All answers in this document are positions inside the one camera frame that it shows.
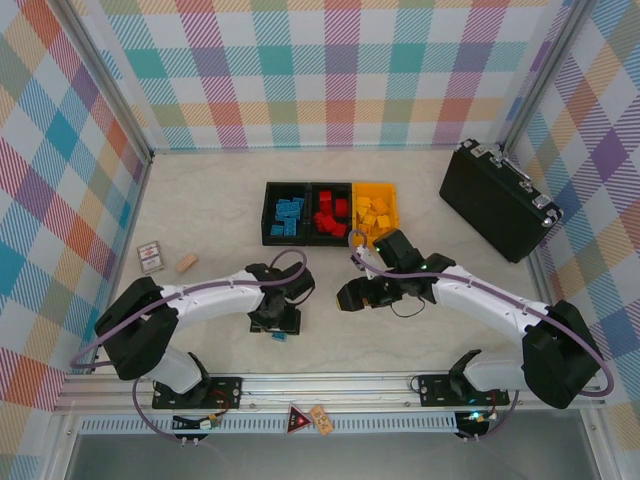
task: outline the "plaid wall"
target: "plaid wall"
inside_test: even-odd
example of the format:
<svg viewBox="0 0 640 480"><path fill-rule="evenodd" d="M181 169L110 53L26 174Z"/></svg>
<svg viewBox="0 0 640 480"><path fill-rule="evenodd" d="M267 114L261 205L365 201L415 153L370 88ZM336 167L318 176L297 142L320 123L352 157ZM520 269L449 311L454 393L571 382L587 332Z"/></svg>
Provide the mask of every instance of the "plaid wall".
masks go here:
<svg viewBox="0 0 640 480"><path fill-rule="evenodd" d="M536 54L535 60L531 63L531 67L527 72L527 76L520 86L520 90L518 90L518 95L516 99L511 104L511 108L509 109L509 114L507 115L507 120L504 122L502 129L500 130L500 135L498 136L498 142L502 143L506 140L507 135L509 134L509 130L513 126L513 122L516 119L516 116L520 112L520 108L522 107L522 102L527 98L531 89L533 88L538 76L540 74L540 68L544 65L544 62L549 57L551 53L551 46L553 42L557 38L558 34L561 32L564 24L569 17L569 13L571 13L571 7L575 3L575 0L563 0L562 6L558 10L556 14L556 18L551 25L551 28L547 32L547 35L544 38L544 42L542 42L542 46L538 53Z"/></svg>
<svg viewBox="0 0 640 480"><path fill-rule="evenodd" d="M75 3L151 142L192 149L495 141L561 2Z"/></svg>
<svg viewBox="0 0 640 480"><path fill-rule="evenodd" d="M33 476L143 170L45 0L0 0L0 479Z"/></svg>
<svg viewBox="0 0 640 480"><path fill-rule="evenodd" d="M541 247L558 298L590 324L618 379L608 398L640 478L640 7L602 0L515 152L564 208Z"/></svg>

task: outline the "white table surface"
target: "white table surface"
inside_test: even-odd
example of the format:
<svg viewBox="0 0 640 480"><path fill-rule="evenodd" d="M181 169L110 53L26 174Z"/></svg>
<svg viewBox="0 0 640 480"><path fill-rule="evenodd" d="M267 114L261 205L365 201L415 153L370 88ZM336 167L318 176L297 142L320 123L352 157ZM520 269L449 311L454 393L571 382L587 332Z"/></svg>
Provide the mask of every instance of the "white table surface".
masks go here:
<svg viewBox="0 0 640 480"><path fill-rule="evenodd" d="M504 260L438 195L450 150L214 153L156 157L127 253L119 292L141 275L136 247L158 240L166 269L158 284L225 277L250 263L269 263L281 247L264 247L260 219L267 181L393 182L400 227L426 257L447 255L471 273L527 298L535 293L525 262ZM335 294L360 272L347 248L303 247L317 288L302 305L302 330L278 342L249 333L233 314L174 335L218 373L377 372L449 369L468 350L511 348L501 334L447 307L427 304L403 319L390 309L336 308ZM193 252L200 261L179 275L174 265ZM297 261L293 255L283 258ZM395 305L408 314L420 305Z"/></svg>

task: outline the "triangular sticker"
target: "triangular sticker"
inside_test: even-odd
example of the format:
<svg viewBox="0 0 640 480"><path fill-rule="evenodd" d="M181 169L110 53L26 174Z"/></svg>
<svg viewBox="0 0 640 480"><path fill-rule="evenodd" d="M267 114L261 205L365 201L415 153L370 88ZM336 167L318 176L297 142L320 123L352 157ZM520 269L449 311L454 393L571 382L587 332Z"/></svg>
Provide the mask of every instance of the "triangular sticker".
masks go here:
<svg viewBox="0 0 640 480"><path fill-rule="evenodd" d="M287 434L297 432L301 428L311 425L311 419L294 405L289 405L289 420L287 421Z"/></svg>

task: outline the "yellow bin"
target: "yellow bin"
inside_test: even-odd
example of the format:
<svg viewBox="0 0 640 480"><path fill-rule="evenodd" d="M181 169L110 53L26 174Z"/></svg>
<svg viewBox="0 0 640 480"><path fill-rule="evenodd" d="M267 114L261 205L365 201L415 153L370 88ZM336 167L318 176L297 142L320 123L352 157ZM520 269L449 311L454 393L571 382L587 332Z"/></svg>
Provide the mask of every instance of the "yellow bin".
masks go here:
<svg viewBox="0 0 640 480"><path fill-rule="evenodd" d="M390 229L398 228L400 226L400 218L398 217L398 201L396 199L396 187L393 183L353 183L351 185L352 196L352 225L353 228L360 228L360 219L358 218L358 197L367 197L372 201L376 198L382 199L382 201L389 207L389 222L391 223ZM373 241L382 235L378 224L371 227L371 233L368 235L368 244L372 245ZM355 246L362 245L363 238L361 235L355 235L353 243Z"/></svg>

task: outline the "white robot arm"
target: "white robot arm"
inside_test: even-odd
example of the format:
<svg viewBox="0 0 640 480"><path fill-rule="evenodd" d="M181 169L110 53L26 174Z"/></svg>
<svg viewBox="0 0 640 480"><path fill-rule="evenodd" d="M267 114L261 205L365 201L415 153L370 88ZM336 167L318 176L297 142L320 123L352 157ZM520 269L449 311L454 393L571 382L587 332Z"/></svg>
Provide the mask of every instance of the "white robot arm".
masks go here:
<svg viewBox="0 0 640 480"><path fill-rule="evenodd" d="M290 302L305 292L310 294L315 282L306 268L295 280L283 280L301 268L300 262L285 271L253 264L229 277L197 285L158 286L150 277L139 278L100 317L95 331L104 335L145 306L162 303L103 346L122 380L148 377L183 395L195 407L207 394L209 375L195 355L168 345L171 336L230 313L247 313L251 332L299 334L301 314Z"/></svg>
<svg viewBox="0 0 640 480"><path fill-rule="evenodd" d="M561 323L599 355L573 305L560 301L549 306L513 295L437 253L425 259L400 230L379 237L374 246L391 270L383 272L371 265L369 254L367 277L350 281L338 292L342 310L384 307L408 294L465 312L514 343L512 352L472 350L456 362L449 372L450 387L462 401L474 392L528 389L549 405L566 408L600 368L573 339L535 315ZM359 247L356 254L362 259L368 252ZM425 277L425 272L438 276ZM373 273L384 275L374 277Z"/></svg>

